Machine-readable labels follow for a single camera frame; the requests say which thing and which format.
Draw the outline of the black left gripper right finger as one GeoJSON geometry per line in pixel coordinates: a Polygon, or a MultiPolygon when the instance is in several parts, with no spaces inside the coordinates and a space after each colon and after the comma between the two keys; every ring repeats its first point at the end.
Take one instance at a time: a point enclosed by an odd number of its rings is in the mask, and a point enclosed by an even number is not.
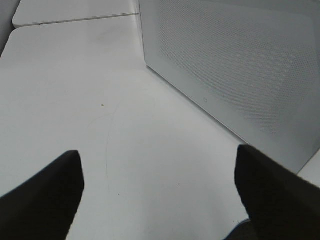
{"type": "Polygon", "coordinates": [[[260,240],[318,240],[320,189],[256,148],[237,148],[235,186],[260,240]]]}

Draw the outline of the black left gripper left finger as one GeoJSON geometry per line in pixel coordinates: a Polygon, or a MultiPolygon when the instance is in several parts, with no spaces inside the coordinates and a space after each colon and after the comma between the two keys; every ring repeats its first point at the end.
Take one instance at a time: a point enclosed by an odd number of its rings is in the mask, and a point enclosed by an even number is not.
{"type": "Polygon", "coordinates": [[[80,154],[69,150],[1,196],[2,240],[65,240],[85,188],[80,154]]]}

